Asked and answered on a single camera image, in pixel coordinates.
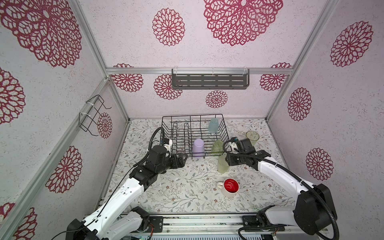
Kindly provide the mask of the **short green glass cup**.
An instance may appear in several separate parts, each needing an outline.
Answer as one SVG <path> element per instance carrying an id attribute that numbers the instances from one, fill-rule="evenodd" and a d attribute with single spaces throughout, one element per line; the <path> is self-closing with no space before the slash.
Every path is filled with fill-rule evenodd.
<path id="1" fill-rule="evenodd" d="M 213 156 L 221 156 L 224 153 L 223 145 L 224 142 L 222 140 L 216 140 L 212 146 L 211 154 Z"/>

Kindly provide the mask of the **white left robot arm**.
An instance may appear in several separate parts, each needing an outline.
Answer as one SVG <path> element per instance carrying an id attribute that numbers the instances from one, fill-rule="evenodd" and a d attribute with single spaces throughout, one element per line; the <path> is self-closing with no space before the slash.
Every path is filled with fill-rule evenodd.
<path id="1" fill-rule="evenodd" d="M 67 240 L 120 240 L 135 231 L 145 231 L 149 213 L 140 207 L 133 208 L 126 217 L 118 217 L 142 193 L 169 169 L 183 168 L 187 154 L 171 154 L 164 146 L 154 146 L 133 168 L 129 178 L 95 212 L 82 221 L 73 220 L 67 227 Z"/>

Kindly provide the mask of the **teal textured glass cup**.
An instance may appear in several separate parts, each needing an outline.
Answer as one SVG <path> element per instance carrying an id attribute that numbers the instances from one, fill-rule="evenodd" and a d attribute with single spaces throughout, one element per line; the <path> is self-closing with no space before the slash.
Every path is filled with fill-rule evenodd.
<path id="1" fill-rule="evenodd" d="M 212 118 L 209 122 L 208 131 L 209 133 L 215 134 L 219 131 L 219 120 L 217 118 Z"/>

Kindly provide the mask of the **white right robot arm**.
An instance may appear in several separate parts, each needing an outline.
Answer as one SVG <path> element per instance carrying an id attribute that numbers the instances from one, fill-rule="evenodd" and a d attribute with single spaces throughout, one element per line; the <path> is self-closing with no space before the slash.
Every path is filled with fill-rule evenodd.
<path id="1" fill-rule="evenodd" d="M 321 231 L 331 226 L 333 239 L 340 238 L 337 213 L 330 189 L 300 178 L 279 164 L 265 150 L 257 151 L 249 139 L 234 137 L 224 142 L 223 151 L 229 166 L 246 165 L 266 175 L 285 189 L 294 199 L 294 207 L 271 205 L 258 211 L 256 223 L 238 230 L 258 232 L 277 231 L 285 227 L 299 227 L 308 235 L 326 240 Z"/>

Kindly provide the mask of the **lavender plastic cup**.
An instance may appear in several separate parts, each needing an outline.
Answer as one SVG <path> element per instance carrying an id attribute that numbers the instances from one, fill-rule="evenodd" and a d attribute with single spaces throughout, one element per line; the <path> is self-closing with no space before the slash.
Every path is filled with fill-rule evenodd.
<path id="1" fill-rule="evenodd" d="M 193 144 L 192 156 L 202 158 L 205 155 L 205 142 L 202 139 L 196 139 Z"/>

